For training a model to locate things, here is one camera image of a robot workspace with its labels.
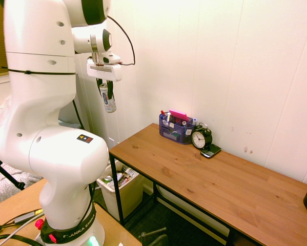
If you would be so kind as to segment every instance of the trash can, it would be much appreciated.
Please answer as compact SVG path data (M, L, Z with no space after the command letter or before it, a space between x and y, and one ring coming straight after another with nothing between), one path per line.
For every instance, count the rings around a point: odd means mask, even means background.
M121 171L125 166L120 161L115 162L116 170ZM103 178L107 176L112 177L111 166L108 166L99 179L97 184L101 187L104 202L107 205L109 213L120 220L117 206L117 199L114 187L109 187L107 183L103 182ZM144 177L135 172L134 177L119 187L122 213L126 218L141 202L143 198L143 182Z

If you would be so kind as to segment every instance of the black metal frame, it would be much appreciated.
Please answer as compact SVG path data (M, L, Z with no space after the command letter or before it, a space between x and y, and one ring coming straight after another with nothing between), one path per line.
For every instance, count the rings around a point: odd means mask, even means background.
M8 180L10 180L18 189L24 190L26 184L15 180L15 178L13 178L11 174L9 174L7 171L5 171L4 168L1 167L2 164L3 162L0 161L0 173L2 173Z
M212 233L214 233L215 235L217 235L218 237L220 237L221 239L226 241L226 246L233 246L233 239L235 237L236 234L241 235L242 237L244 237L246 240L250 241L251 243L255 244L255 245L261 245L258 242L252 240L250 237L248 237L247 235L237 231L236 229L234 229L233 227L231 227L230 225L226 224L224 221L220 220L219 218L215 217L214 215L210 214L209 212L205 211L204 209L200 208L199 206L197 206L196 204L192 203L190 200L187 200L186 198L182 197L181 195L177 194L176 192L174 192L173 190L171 190L170 188L166 187L164 184L158 182L157 180L154 180L153 178L149 177L148 175L146 175L145 173L141 172L140 170L138 170L137 168L135 168L134 166L132 166L130 163L127 163L126 161L118 158L117 156L109 153L110 156L110 163L111 163L111 170L112 170L112 178L114 181L114 187L115 187L115 192L116 192L116 200L117 200L117 207L118 207L118 213L119 213L119 223L125 227L125 224L129 221L129 219L131 217L133 217L134 214L136 214L151 198L154 198L155 202L157 202L157 199L161 199L164 202L166 202L167 204L171 205L172 207L174 207L175 209L177 209L178 211L182 212L183 214L185 214L186 216L188 216L189 218L193 219L195 222L197 222L198 224L200 224L201 226L205 227L206 229L208 229L209 231L211 231ZM115 165L115 159L119 160L121 163L131 167L134 171L138 172L139 174L141 174L142 176L144 176L145 178L147 178L148 180L153 182L153 194L148 197L148 199L146 201L143 202L143 204L141 203L130 215L128 215L125 219L122 213L122 206L121 206L121 198L120 198L120 192L119 192L119 187L118 187L118 182L117 182L117 171L116 171L116 165ZM167 190L168 192L170 192L171 194L173 194L174 196L176 196L177 198L181 199L182 201L186 202L187 204L191 205L192 207L196 208L197 210L203 212L204 214L208 215L209 217L213 218L214 220L216 220L217 222L221 223L222 225L224 225L225 227L227 227L230 232L228 236L225 236L224 234L220 233L219 231L217 231L216 229L214 229L213 227L209 226L208 224L204 223L203 221L201 221L200 219L198 219L197 217L193 216L192 214L190 214L189 212L185 211L184 209L180 208L179 206L177 206L176 204L172 203L171 201L169 201L168 199L166 199L165 197L163 197L160 192L158 191L157 186L162 187L163 189Z

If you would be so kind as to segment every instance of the table leg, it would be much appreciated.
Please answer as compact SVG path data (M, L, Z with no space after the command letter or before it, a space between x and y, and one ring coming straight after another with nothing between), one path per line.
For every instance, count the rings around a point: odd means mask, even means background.
M158 187L157 187L157 183L153 182L153 194L154 194L154 202L158 202L157 200L157 194L158 194Z
M119 192L119 186L118 186L118 180L117 180L117 170L116 170L116 164L114 161L114 156L109 154L110 156L110 163L111 163L111 171L112 171L112 178L114 182L114 190L116 192L116 199L117 199L117 206L118 206L118 212L119 212L119 218L120 218L120 224L124 227L124 215L122 213L122 206L121 206L121 198L120 198L120 192Z
M233 245L233 239L234 239L235 233L233 231L230 230L229 232L229 236L227 237L227 241L225 246L234 246Z

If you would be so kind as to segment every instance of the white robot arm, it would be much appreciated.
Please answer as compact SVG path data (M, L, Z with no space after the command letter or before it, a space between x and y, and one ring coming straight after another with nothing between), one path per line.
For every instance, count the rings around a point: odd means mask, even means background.
M107 145L84 130L59 126L58 113L76 94L75 51L93 53L92 76L121 79L107 31L99 38L72 31L102 23L109 7L110 0L4 1L12 97L0 115L0 160L48 181L39 197L45 245L90 246L93 237L103 245L88 184L105 170Z

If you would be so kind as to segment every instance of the pink sticky note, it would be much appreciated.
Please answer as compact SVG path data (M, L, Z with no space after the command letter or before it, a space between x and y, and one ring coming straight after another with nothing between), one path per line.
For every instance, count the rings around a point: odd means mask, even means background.
M177 110L172 110L170 109L169 110L170 114L176 118L179 118L179 119L183 119L183 120L186 120L186 121L189 121L189 118L186 116L186 113L183 113L183 112L179 112Z

